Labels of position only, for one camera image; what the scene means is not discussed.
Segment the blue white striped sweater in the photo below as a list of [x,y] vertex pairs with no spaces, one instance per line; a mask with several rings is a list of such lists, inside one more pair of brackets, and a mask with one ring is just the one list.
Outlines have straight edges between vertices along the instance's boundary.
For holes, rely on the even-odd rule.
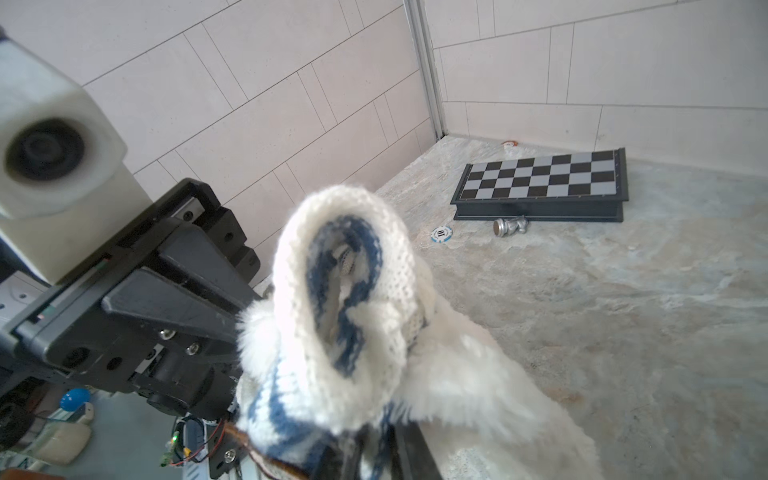
[[388,478],[395,393],[424,325],[404,222],[362,187],[311,194],[281,233],[272,282],[239,317],[237,428],[306,473],[362,433],[360,476]]

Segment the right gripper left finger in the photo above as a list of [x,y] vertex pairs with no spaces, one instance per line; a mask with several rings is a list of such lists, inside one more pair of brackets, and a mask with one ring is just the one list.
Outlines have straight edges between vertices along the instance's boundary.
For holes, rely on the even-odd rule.
[[360,478],[364,434],[342,435],[323,451],[312,472],[312,480],[355,480]]

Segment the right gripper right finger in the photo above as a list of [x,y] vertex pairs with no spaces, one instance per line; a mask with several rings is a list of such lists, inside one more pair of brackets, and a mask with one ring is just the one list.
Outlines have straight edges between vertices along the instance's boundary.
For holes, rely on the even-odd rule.
[[396,480],[442,480],[423,433],[416,423],[395,424],[390,434],[391,477]]

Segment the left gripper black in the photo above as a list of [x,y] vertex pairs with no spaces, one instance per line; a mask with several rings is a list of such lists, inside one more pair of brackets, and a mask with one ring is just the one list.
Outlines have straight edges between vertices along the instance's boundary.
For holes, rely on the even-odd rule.
[[1,394],[30,379],[224,418],[238,315],[261,266],[234,213],[185,179],[1,325]]

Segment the white teddy bear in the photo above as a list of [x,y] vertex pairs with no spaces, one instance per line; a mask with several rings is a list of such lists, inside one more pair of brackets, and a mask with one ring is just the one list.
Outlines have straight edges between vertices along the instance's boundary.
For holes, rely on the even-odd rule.
[[512,448],[528,478],[600,478],[592,439],[485,329],[435,291],[428,266],[416,262],[424,325],[395,393],[392,424],[437,421],[472,430]]

